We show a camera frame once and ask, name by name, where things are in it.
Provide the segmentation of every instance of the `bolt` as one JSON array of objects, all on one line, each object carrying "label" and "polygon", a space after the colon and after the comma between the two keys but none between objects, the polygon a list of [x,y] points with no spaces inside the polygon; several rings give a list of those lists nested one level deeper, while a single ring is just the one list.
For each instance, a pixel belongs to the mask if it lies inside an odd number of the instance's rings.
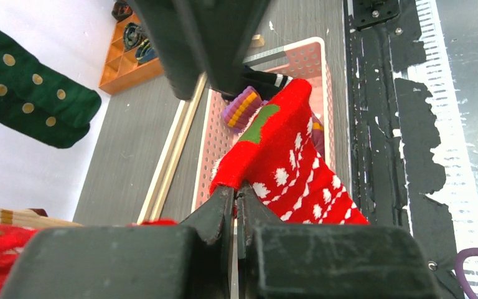
[{"label": "bolt", "polygon": [[436,262],[433,262],[432,260],[430,260],[428,262],[428,268],[432,271],[435,271],[437,270],[437,263]]}]

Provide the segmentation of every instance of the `perforated basket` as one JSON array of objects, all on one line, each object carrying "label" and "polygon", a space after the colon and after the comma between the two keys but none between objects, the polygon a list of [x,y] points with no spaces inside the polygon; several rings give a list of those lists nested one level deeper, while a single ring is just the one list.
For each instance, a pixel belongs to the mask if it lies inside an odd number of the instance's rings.
[{"label": "perforated basket", "polygon": [[[324,125],[326,163],[334,169],[334,108],[325,43],[320,37],[311,37],[254,55],[245,59],[245,63],[255,66],[283,57],[287,57],[287,64],[267,71],[306,79],[311,83],[312,93],[309,102],[312,112]],[[237,136],[221,119],[221,112],[226,105],[218,92],[210,91],[200,144],[199,172],[195,179],[192,211],[210,198],[209,187],[213,164],[230,150],[237,139]]]}]

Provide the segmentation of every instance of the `black metal bracket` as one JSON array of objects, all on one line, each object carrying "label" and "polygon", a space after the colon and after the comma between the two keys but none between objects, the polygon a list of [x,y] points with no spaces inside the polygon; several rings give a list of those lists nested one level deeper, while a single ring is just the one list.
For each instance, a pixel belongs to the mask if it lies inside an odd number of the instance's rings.
[{"label": "black metal bracket", "polygon": [[400,12],[398,0],[352,0],[352,2],[358,30],[384,23]]}]

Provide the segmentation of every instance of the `polka dot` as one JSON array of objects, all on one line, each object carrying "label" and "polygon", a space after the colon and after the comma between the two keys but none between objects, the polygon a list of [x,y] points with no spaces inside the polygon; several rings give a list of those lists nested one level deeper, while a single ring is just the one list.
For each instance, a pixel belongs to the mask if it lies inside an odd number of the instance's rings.
[{"label": "polka dot", "polygon": [[39,84],[43,83],[43,78],[41,78],[40,75],[34,74],[34,75],[32,75],[32,81],[33,81],[34,84],[39,85]]},{"label": "polka dot", "polygon": [[56,117],[51,116],[47,118],[47,121],[45,121],[45,124],[47,124],[47,126],[54,126],[56,124]]},{"label": "polka dot", "polygon": [[57,96],[58,96],[58,99],[64,100],[67,94],[65,93],[64,90],[58,89]]},{"label": "polka dot", "polygon": [[4,84],[0,84],[0,97],[4,96],[8,92],[8,88]]},{"label": "polka dot", "polygon": [[10,54],[4,54],[2,56],[2,61],[4,64],[8,65],[9,67],[13,67],[16,64],[16,59]]},{"label": "polka dot", "polygon": [[34,104],[32,103],[25,103],[22,108],[25,114],[30,114],[34,111]]}]

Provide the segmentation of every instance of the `plastic basket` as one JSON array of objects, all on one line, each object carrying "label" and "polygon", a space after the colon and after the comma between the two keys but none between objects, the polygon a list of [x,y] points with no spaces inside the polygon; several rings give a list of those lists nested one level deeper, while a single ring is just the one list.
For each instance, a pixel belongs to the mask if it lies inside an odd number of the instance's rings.
[{"label": "plastic basket", "polygon": [[[254,66],[283,57],[288,58],[288,63],[269,69],[268,72],[306,79],[311,83],[311,108],[325,128],[326,163],[331,169],[335,169],[334,106],[325,43],[320,37],[311,37],[254,55],[245,59],[245,63]],[[237,139],[236,134],[221,119],[221,112],[226,105],[218,92],[210,90],[200,144],[192,212],[210,198],[209,188],[213,164],[230,150]]]}]

